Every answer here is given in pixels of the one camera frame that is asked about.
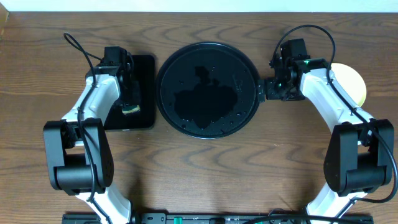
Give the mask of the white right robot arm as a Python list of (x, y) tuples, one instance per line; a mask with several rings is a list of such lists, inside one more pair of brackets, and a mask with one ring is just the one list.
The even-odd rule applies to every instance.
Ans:
[(308, 56), (276, 57), (275, 77), (265, 81), (268, 100), (308, 99), (330, 129), (323, 164), (326, 183), (306, 207), (310, 217), (341, 218), (356, 202), (393, 184), (392, 192), (373, 203), (390, 201), (397, 193), (397, 163), (393, 156), (394, 127), (361, 108), (366, 85), (353, 68)]

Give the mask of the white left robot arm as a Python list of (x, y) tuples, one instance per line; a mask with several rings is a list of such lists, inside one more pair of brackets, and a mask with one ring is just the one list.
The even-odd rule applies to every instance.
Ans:
[(132, 203), (113, 183), (114, 163), (104, 122), (134, 70), (132, 60), (104, 61), (86, 78), (74, 107), (43, 128), (50, 184), (86, 202), (101, 223), (132, 223)]

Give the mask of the yellow plate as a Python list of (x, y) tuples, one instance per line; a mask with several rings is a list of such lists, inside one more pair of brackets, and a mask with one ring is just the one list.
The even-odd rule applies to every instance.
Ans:
[(345, 92), (358, 106), (362, 106), (367, 95), (366, 84), (362, 76), (352, 67), (342, 63), (332, 63), (331, 70)]

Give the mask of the green yellow sponge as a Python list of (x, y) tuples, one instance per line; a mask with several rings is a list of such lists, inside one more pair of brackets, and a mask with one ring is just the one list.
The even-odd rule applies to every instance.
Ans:
[(121, 108), (121, 111), (123, 114), (133, 114), (140, 112), (141, 107), (139, 105), (124, 105)]

